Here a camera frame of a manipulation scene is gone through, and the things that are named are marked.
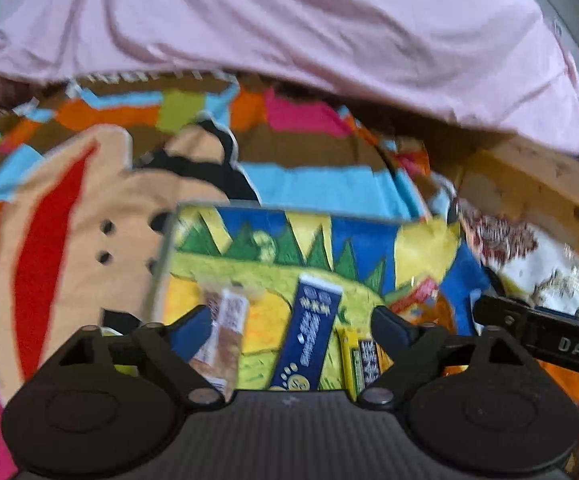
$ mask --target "black dots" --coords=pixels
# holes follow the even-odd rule
[[[156,231],[162,235],[170,214],[172,214],[171,211],[162,211],[154,215],[149,221],[149,227],[151,227],[152,231]]]
[[[111,220],[103,220],[100,223],[100,230],[103,232],[103,234],[109,236],[111,234],[114,234],[114,232],[116,231],[116,226],[114,225],[114,222],[112,222]]]
[[[100,253],[96,254],[96,260],[98,261],[98,263],[103,265],[111,264],[112,259],[113,256],[109,254],[108,251],[101,251]]]
[[[144,266],[147,267],[147,270],[149,270],[150,274],[153,274],[154,272],[156,272],[157,264],[158,262],[156,261],[155,258],[149,258],[144,264]]]

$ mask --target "yellow snack wrapper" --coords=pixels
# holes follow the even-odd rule
[[[367,330],[351,327],[337,329],[341,342],[341,361],[345,389],[352,400],[378,379],[393,361],[372,339]]]

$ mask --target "green mountain drawing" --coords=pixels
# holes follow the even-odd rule
[[[323,226],[319,227],[316,236],[314,236],[314,241],[305,263],[307,264],[307,267],[332,270],[329,261],[327,261],[327,253],[325,252],[325,235],[323,235]]]
[[[287,223],[285,230],[276,240],[276,265],[303,266],[303,254],[294,235],[294,230]]]
[[[180,253],[207,254],[208,256],[220,256],[220,251],[212,238],[207,223],[202,216],[189,229],[187,237],[176,247]]]
[[[338,261],[334,264],[333,271],[348,280],[353,280],[355,282],[359,280],[356,258],[354,258],[354,249],[351,247],[351,240],[349,238],[345,240],[343,252],[338,258]]]
[[[234,260],[256,262],[259,254],[260,248],[253,240],[252,227],[246,222],[242,225],[223,256]]]
[[[383,288],[383,281],[385,280],[385,259],[380,260],[380,263],[372,270],[371,274],[363,282],[371,290],[380,296],[380,290]]]

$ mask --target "red stripe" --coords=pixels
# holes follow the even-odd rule
[[[25,379],[38,368],[56,296],[70,216],[80,196],[87,160],[97,150],[98,142],[90,144],[40,200],[20,251],[13,286],[14,316],[18,358]]]

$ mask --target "yellow fabric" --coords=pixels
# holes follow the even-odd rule
[[[456,257],[460,241],[441,218],[403,225],[396,237],[396,285],[416,276],[431,276],[440,283]]]
[[[205,94],[166,90],[162,93],[162,105],[158,112],[156,128],[175,135],[183,126],[193,122],[204,107]]]

